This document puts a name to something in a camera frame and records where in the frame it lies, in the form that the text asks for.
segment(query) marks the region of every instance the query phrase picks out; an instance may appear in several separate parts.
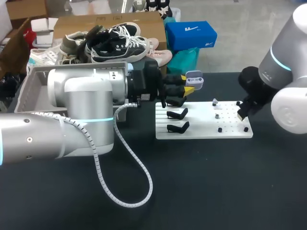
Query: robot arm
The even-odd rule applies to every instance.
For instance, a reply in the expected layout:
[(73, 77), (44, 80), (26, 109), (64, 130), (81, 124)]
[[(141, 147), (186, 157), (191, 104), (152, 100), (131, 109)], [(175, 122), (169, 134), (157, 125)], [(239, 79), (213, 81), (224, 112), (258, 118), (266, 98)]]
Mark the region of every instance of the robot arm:
[[(96, 144), (98, 155), (110, 152), (114, 145), (113, 105), (126, 99), (139, 105), (140, 100), (160, 99), (165, 107), (167, 95), (183, 97), (191, 87), (166, 82), (156, 61), (146, 61), (142, 70), (128, 73), (127, 68), (67, 69), (61, 66), (48, 75), (48, 97), (55, 107), (66, 107), (70, 119), (82, 125)], [(60, 115), (3, 114), (0, 118), (0, 165), (26, 159), (55, 159), (92, 156), (88, 139)]]
[(259, 68), (241, 72), (239, 83), (248, 93), (238, 111), (242, 120), (272, 102), (281, 127), (307, 133), (307, 4), (295, 10)]

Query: teal bag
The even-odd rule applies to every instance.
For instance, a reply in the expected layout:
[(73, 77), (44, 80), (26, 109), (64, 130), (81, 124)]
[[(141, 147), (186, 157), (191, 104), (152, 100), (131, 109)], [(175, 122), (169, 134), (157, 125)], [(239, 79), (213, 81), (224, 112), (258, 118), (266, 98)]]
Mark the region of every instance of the teal bag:
[[(175, 23), (176, 20), (175, 18), (173, 17), (166, 17), (164, 20), (163, 20), (163, 23), (164, 23), (164, 28), (166, 26), (167, 23)], [(174, 51), (171, 49), (171, 47), (169, 46), (169, 43), (168, 43), (168, 37), (167, 37), (167, 31), (165, 30), (165, 35), (166, 35), (166, 45), (167, 45), (167, 49), (172, 51), (173, 55), (174, 55)]]
[(167, 65), (169, 72), (185, 75), (188, 71), (196, 70), (199, 53), (199, 48), (179, 51)]

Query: blue shoe box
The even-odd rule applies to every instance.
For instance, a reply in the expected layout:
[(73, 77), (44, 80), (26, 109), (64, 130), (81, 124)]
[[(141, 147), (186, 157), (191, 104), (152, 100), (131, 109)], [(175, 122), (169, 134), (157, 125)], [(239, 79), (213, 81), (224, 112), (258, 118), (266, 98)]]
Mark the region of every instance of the blue shoe box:
[(165, 30), (170, 47), (174, 51), (190, 48), (214, 47), (217, 39), (216, 31), (207, 21), (167, 23)]

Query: pink sneaker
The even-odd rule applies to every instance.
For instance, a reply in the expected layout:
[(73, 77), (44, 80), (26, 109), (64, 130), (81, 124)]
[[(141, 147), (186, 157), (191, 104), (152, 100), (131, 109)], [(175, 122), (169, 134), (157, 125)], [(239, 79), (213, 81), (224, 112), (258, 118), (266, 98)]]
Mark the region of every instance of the pink sneaker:
[(156, 38), (149, 38), (148, 39), (149, 43), (150, 43), (150, 48), (152, 50), (156, 50), (159, 46), (159, 40)]
[(162, 67), (172, 59), (173, 54), (169, 50), (150, 50), (147, 56), (155, 59), (158, 62), (159, 67)]

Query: metal bolt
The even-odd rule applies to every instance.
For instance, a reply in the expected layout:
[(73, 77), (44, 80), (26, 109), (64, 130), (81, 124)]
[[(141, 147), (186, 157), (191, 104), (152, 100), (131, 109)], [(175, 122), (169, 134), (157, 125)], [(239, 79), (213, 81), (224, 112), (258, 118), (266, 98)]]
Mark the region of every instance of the metal bolt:
[(218, 103), (219, 103), (219, 101), (214, 98), (213, 101), (212, 101), (212, 106), (216, 106)]

